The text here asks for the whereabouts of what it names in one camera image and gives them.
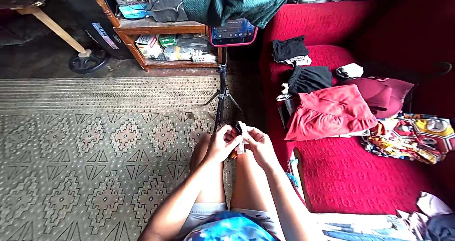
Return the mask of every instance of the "pink phone case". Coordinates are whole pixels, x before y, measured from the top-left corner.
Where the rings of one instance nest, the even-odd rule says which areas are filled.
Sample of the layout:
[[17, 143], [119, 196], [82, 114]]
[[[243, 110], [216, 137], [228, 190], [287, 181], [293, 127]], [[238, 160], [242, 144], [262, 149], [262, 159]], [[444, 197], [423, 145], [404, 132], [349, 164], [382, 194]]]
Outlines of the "pink phone case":
[[253, 40], [251, 40], [251, 42], [246, 42], [246, 43], [226, 44], [226, 45], [214, 45], [214, 44], [213, 44], [213, 41], [212, 41], [212, 28], [211, 28], [211, 27], [208, 27], [208, 33], [209, 33], [209, 36], [210, 36], [210, 43], [211, 43], [214, 47], [246, 46], [246, 45], [249, 45], [249, 44], [253, 43], [254, 40], [256, 39], [256, 34], [258, 33], [258, 27], [254, 27]]

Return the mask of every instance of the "white shorts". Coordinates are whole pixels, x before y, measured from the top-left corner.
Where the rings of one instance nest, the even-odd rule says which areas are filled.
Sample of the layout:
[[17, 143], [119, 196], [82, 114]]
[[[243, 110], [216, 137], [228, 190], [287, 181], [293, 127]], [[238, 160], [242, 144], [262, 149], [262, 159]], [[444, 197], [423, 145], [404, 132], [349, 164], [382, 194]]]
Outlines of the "white shorts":
[[[225, 210], [227, 210], [226, 203], [195, 203], [180, 230], [178, 240], [185, 238], [195, 227]], [[279, 221], [270, 217], [267, 212], [249, 209], [231, 209], [231, 211], [250, 216], [259, 222], [267, 231], [274, 234], [280, 240], [284, 240], [281, 226], [278, 223]]]

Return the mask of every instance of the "phone holder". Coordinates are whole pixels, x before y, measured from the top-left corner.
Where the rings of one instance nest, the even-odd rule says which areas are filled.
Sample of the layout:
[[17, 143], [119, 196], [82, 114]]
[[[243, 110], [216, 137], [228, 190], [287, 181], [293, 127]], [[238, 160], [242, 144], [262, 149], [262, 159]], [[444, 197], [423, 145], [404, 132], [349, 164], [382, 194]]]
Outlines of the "phone holder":
[[223, 113], [224, 113], [224, 100], [229, 98], [231, 102], [235, 105], [235, 107], [243, 114], [243, 110], [240, 108], [240, 106], [237, 104], [237, 102], [234, 100], [232, 95], [229, 93], [229, 89], [226, 88], [226, 79], [227, 79], [227, 69], [228, 65], [226, 63], [226, 59], [228, 57], [228, 51], [226, 47], [221, 47], [221, 61], [218, 63], [218, 68], [217, 72], [220, 74], [220, 88], [217, 90], [217, 92], [208, 100], [204, 106], [207, 106], [211, 101], [213, 101], [214, 98], [218, 96], [218, 107], [217, 107], [217, 113], [215, 115], [215, 128], [213, 133], [217, 131], [218, 124], [223, 122]]

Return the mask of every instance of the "phone screen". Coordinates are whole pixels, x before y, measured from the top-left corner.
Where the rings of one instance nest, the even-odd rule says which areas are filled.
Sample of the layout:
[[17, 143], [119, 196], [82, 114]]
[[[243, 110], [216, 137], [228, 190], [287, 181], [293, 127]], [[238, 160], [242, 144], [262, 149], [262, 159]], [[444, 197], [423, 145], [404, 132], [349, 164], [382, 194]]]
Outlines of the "phone screen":
[[243, 44], [253, 41], [255, 27], [244, 18], [227, 20], [221, 27], [211, 27], [213, 45]]

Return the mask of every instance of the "hand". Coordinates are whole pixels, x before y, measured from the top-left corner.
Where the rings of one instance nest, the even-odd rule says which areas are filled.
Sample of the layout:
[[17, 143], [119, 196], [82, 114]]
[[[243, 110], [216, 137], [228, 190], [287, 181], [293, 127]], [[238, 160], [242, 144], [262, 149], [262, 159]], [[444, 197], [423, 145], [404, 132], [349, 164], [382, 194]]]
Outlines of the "hand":
[[266, 133], [255, 127], [247, 126], [247, 132], [242, 133], [242, 136], [248, 143], [245, 147], [253, 151], [254, 159], [262, 169], [281, 168], [272, 142]]
[[204, 160], [221, 163], [231, 153], [231, 151], [243, 140], [241, 135], [237, 136], [234, 127], [224, 125], [216, 133], [212, 134], [210, 144]]

